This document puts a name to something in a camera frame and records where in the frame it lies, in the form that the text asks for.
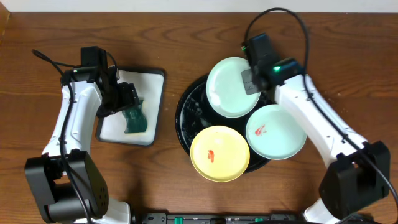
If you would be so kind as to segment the mint plate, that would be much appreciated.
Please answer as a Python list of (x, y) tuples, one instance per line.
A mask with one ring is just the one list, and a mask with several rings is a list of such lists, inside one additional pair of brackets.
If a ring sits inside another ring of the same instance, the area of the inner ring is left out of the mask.
[(248, 61), (229, 57), (218, 62), (208, 75), (206, 95), (210, 106), (225, 118), (239, 118), (257, 104), (260, 94), (247, 95), (241, 72), (249, 70)]
[(303, 148), (307, 135), (280, 105), (256, 110), (246, 123), (246, 139), (252, 150), (270, 160), (288, 159)]

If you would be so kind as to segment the green yellow sponge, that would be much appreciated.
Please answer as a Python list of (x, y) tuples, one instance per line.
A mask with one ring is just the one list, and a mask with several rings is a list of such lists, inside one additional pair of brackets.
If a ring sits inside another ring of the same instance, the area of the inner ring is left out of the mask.
[(126, 134), (133, 133), (144, 133), (147, 130), (147, 119), (142, 111), (143, 99), (140, 99), (140, 104), (132, 108), (122, 111), (122, 114), (126, 120), (126, 128), (124, 132)]

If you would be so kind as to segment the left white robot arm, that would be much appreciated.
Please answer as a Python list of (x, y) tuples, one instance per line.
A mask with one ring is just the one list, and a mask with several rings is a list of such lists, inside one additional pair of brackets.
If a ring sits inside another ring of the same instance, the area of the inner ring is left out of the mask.
[(84, 66), (62, 77), (62, 106), (49, 143), (24, 172), (46, 223), (133, 223), (126, 202), (111, 198), (90, 156), (95, 118), (138, 105), (136, 87), (116, 67)]

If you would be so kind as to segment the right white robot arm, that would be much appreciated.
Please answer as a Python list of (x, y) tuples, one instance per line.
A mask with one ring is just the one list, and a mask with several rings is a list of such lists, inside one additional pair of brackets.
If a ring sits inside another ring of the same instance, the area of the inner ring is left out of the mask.
[(389, 181), (391, 154), (350, 128), (319, 94), (307, 66), (287, 58), (249, 60), (243, 72), (247, 93), (266, 92), (289, 112), (320, 153), (326, 174), (320, 198), (303, 217), (312, 223), (343, 223), (368, 205), (397, 192)]

